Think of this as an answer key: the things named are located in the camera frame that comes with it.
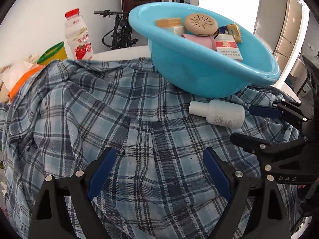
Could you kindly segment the orange white tissue pack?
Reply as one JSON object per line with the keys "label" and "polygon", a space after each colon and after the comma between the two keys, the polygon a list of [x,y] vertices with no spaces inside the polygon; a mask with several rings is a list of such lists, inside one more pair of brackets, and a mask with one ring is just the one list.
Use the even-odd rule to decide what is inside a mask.
{"label": "orange white tissue pack", "polygon": [[23,84],[44,65],[19,61],[1,69],[1,103],[12,101]]}

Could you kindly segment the gold blue cigarette pack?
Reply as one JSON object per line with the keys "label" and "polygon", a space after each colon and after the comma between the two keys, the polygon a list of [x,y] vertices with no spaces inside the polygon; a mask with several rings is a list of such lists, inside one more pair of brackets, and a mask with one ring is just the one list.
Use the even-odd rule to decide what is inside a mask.
{"label": "gold blue cigarette pack", "polygon": [[219,27],[219,32],[224,35],[232,35],[236,43],[242,43],[241,30],[236,23]]}

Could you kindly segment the white lotion bottle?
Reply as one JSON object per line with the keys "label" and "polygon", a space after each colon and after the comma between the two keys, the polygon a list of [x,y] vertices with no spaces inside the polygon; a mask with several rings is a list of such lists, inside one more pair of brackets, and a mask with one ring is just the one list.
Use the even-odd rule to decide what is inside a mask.
{"label": "white lotion bottle", "polygon": [[216,99],[208,103],[191,101],[189,114],[204,117],[212,125],[238,129],[244,123],[245,109],[241,105]]}

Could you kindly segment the blue plastic basin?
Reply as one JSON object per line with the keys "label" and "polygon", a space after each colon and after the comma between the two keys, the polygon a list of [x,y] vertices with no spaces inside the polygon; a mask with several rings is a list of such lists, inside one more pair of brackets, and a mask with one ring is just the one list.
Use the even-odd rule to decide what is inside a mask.
{"label": "blue plastic basin", "polygon": [[243,42],[238,62],[212,49],[194,43],[156,26],[163,18],[185,19],[192,13],[214,18],[219,25],[232,21],[195,5],[153,2],[139,5],[129,13],[129,24],[148,40],[151,60],[159,73],[175,86],[211,99],[231,96],[253,84],[268,86],[280,77],[277,61],[263,43],[241,27]]}

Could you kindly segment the strawberry milk drink bottle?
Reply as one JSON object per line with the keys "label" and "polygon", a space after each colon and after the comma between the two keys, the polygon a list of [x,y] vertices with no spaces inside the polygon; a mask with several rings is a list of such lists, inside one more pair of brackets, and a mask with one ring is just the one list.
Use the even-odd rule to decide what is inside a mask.
{"label": "strawberry milk drink bottle", "polygon": [[65,38],[76,60],[91,60],[94,57],[90,35],[78,8],[65,13]]}

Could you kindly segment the silver refrigerator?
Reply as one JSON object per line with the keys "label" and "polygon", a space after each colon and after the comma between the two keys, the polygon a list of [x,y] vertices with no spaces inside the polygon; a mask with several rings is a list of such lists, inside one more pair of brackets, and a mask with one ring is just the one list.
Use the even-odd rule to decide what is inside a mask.
{"label": "silver refrigerator", "polygon": [[302,19],[300,0],[260,0],[254,35],[283,72],[296,45]]}

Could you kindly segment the pink plastic cup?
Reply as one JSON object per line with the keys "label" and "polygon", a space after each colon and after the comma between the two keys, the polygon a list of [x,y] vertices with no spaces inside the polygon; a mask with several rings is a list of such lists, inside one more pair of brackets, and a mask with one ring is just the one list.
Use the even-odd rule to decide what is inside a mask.
{"label": "pink plastic cup", "polygon": [[197,44],[200,44],[202,46],[205,46],[208,49],[215,50],[216,49],[216,41],[212,36],[196,36],[191,34],[183,34],[181,37],[190,40],[192,42],[195,42]]}

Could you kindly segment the yellow cup green rim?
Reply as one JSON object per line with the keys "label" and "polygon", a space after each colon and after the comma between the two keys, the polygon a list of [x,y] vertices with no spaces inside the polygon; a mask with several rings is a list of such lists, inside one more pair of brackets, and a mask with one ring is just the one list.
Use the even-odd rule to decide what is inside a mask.
{"label": "yellow cup green rim", "polygon": [[58,44],[46,50],[37,60],[37,64],[48,65],[51,61],[56,59],[60,61],[67,59],[64,42],[59,42]]}

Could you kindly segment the white teal small box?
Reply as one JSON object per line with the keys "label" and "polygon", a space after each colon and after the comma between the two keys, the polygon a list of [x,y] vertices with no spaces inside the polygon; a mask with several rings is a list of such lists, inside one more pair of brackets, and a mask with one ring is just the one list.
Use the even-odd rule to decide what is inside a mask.
{"label": "white teal small box", "polygon": [[187,30],[184,26],[171,26],[167,27],[166,30],[178,36],[182,36],[187,33]]}

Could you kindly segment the tan round vented case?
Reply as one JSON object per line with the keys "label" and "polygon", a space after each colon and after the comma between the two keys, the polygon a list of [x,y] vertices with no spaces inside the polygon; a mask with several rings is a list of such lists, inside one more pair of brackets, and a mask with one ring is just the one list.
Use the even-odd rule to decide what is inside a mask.
{"label": "tan round vented case", "polygon": [[184,27],[190,33],[196,36],[209,36],[218,29],[218,24],[214,18],[209,15],[194,13],[184,19]]}

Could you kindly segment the blue plaid shirt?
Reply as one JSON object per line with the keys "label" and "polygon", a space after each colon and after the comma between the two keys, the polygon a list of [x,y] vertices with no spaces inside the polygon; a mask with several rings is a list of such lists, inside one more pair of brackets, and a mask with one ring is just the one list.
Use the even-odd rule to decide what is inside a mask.
{"label": "blue plaid shirt", "polygon": [[70,177],[116,150],[93,207],[113,238],[207,238],[226,206],[203,163],[211,147],[245,175],[258,160],[231,129],[188,113],[207,102],[169,83],[150,59],[53,61],[1,105],[4,213],[27,238],[46,176]]}

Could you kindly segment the black bicycle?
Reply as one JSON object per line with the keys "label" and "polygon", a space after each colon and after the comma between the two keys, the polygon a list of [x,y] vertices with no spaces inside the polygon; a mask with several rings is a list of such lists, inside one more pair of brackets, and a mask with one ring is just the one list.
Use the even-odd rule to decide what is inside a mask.
{"label": "black bicycle", "polygon": [[[137,38],[132,38],[132,28],[129,24],[129,13],[120,11],[94,11],[95,15],[106,18],[107,16],[115,16],[114,28],[102,37],[102,44],[111,50],[130,48],[138,42]],[[110,35],[112,44],[106,44],[105,38]]]}

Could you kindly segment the red white cigarette pack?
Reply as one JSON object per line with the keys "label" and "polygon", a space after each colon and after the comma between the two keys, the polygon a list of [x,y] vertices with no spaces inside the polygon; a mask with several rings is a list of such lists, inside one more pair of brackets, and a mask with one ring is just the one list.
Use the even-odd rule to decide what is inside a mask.
{"label": "red white cigarette pack", "polygon": [[219,34],[215,38],[216,51],[233,60],[242,62],[243,57],[232,35]]}

